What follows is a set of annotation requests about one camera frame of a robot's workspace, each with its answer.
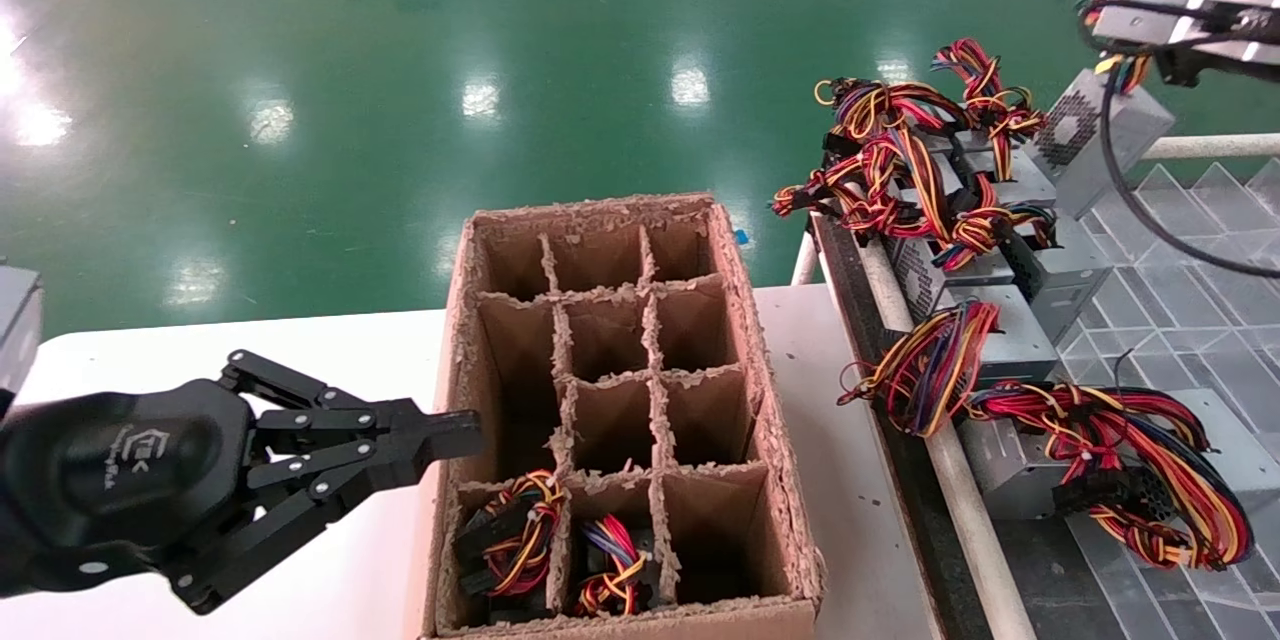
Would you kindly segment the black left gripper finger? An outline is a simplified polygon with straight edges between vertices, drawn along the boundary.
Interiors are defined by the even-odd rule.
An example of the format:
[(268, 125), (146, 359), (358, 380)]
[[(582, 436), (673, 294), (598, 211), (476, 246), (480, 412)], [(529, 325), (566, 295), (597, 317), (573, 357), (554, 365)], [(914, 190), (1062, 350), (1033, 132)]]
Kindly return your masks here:
[(379, 465), (424, 471), (483, 449), (475, 411), (426, 413), (411, 398), (364, 401), (250, 349), (228, 357), (220, 385), (273, 406), (251, 422), (251, 445), (285, 457), (288, 471)]
[(425, 452), (314, 452), (259, 466), (165, 564), (174, 594), (210, 614), (372, 494), (417, 484)]

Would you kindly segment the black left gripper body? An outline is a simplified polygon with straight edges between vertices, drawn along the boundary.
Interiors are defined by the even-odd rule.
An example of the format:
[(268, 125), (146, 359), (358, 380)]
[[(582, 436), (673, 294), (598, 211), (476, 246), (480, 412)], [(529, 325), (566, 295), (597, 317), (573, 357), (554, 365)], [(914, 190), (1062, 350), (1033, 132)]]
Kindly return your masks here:
[(244, 517), (250, 404), (216, 381), (100, 393), (3, 420), (3, 595), (165, 573)]

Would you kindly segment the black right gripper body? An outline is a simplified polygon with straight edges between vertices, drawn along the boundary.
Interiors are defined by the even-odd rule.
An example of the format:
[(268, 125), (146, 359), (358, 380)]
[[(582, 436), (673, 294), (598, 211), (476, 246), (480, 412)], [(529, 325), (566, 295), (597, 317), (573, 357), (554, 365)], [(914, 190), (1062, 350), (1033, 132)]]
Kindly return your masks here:
[(1196, 88), (1202, 72), (1235, 72), (1236, 58), (1206, 46), (1162, 47), (1155, 52), (1158, 76), (1170, 87)]

